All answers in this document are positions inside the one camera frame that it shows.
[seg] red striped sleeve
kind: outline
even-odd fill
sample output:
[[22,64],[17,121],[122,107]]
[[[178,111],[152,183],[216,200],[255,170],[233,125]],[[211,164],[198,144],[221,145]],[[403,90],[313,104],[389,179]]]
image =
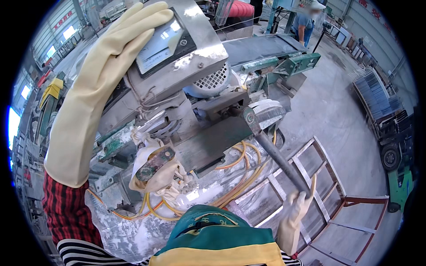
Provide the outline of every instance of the red striped sleeve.
[[103,247],[90,209],[84,203],[88,188],[89,182],[77,189],[62,185],[45,172],[43,209],[55,245],[63,239],[79,239]]

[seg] forklift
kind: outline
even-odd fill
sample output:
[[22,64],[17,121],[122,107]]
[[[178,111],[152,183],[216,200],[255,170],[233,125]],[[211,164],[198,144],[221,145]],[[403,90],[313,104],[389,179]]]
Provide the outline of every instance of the forklift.
[[413,190],[413,117],[403,110],[375,128],[380,143],[380,158],[388,176],[388,212],[403,212]]

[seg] green apron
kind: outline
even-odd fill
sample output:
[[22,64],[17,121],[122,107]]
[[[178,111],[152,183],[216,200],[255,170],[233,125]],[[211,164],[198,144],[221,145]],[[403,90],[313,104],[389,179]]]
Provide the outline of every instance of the green apron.
[[272,230],[250,227],[216,207],[195,205],[182,215],[149,265],[284,265]]

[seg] conveyor belt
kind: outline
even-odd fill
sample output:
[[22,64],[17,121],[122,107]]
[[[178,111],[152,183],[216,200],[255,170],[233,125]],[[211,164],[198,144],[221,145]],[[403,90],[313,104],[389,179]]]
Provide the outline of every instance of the conveyor belt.
[[305,48],[289,36],[275,34],[223,42],[232,67],[271,56],[284,56]]

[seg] white hat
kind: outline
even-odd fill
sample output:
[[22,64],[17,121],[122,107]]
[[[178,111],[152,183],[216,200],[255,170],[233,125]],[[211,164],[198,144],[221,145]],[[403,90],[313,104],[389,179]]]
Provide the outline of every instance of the white hat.
[[305,0],[307,3],[305,7],[310,9],[324,9],[325,5],[319,3],[317,0]]

